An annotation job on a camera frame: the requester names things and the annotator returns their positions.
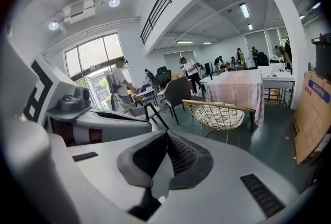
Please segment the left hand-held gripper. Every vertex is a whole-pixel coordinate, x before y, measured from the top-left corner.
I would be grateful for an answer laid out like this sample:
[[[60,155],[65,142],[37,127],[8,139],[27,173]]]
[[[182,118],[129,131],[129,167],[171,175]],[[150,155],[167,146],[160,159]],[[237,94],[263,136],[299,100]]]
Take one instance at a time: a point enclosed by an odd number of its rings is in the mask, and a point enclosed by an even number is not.
[[[7,137],[30,135],[19,121],[25,116],[50,133],[63,137],[66,145],[94,144],[132,138],[152,131],[149,121],[112,111],[93,111],[76,119],[76,126],[64,113],[51,117],[49,110],[59,110],[65,95],[80,92],[79,88],[57,67],[41,56],[28,65],[14,48],[7,52]]]

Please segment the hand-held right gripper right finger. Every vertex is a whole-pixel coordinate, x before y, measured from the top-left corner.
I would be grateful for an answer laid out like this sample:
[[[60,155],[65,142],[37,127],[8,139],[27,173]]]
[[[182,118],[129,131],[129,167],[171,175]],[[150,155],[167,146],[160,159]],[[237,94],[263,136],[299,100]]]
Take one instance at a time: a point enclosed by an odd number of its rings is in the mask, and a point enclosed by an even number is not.
[[[209,175],[191,189],[171,190],[155,213],[155,223],[288,223],[302,197],[282,175],[238,147],[182,133],[203,146],[214,164]],[[240,179],[254,174],[285,206],[267,218]]]

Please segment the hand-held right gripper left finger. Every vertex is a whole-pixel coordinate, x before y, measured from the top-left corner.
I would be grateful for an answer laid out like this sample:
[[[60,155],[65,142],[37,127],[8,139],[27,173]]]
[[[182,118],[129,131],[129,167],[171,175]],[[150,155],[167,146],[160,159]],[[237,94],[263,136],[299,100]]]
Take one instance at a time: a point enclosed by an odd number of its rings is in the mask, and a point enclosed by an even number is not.
[[[123,140],[69,147],[83,175],[126,212],[155,211],[160,205],[153,179],[167,153],[167,131]]]

